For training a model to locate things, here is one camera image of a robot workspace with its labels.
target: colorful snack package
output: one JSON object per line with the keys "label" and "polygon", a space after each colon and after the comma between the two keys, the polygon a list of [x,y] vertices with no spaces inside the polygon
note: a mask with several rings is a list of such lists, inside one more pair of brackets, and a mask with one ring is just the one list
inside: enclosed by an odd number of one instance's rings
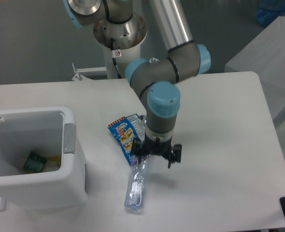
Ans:
{"label": "colorful snack package", "polygon": [[138,137],[142,141],[144,140],[144,126],[142,119],[143,116],[134,114],[128,117],[122,117],[108,125],[108,129],[121,145],[123,154],[130,166],[134,166],[138,163],[138,159],[132,159],[130,153],[133,139]]}

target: white tabletop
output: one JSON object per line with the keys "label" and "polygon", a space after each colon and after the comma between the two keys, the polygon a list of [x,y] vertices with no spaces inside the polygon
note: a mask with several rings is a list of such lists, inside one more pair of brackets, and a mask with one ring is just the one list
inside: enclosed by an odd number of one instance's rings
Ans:
{"label": "white tabletop", "polygon": [[88,160],[85,205],[30,211],[8,203],[0,232],[245,231],[285,227],[285,162],[258,76],[200,75],[177,86],[181,108],[173,143],[182,161],[153,157],[144,209],[123,203],[129,166],[107,129],[144,114],[126,80],[0,86],[0,109],[66,104]]}

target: white trash can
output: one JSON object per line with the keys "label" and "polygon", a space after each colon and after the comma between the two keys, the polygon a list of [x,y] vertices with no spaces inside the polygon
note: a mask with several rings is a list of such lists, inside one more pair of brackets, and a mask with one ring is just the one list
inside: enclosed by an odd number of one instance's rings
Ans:
{"label": "white trash can", "polygon": [[[59,160],[57,169],[26,173],[36,153]],[[0,196],[23,208],[41,209],[87,201],[86,157],[67,106],[0,110]]]}

